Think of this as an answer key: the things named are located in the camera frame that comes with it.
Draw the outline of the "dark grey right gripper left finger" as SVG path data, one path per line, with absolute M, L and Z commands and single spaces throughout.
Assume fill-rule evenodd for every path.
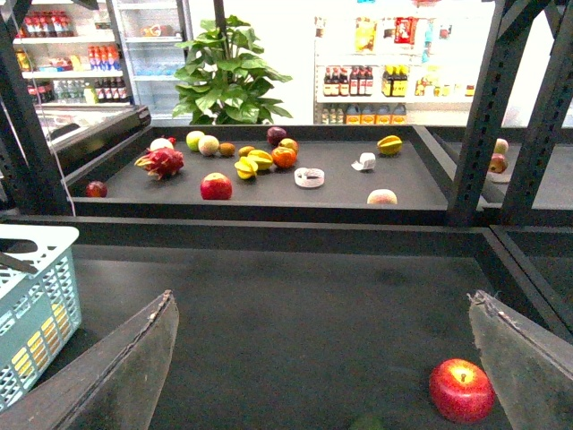
M 175 347 L 167 290 L 1 415 L 3 429 L 146 429 Z

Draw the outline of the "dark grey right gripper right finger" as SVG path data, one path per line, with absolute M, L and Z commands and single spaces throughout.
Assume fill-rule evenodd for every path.
M 469 320 L 483 368 L 514 429 L 572 427 L 572 345 L 478 290 Z

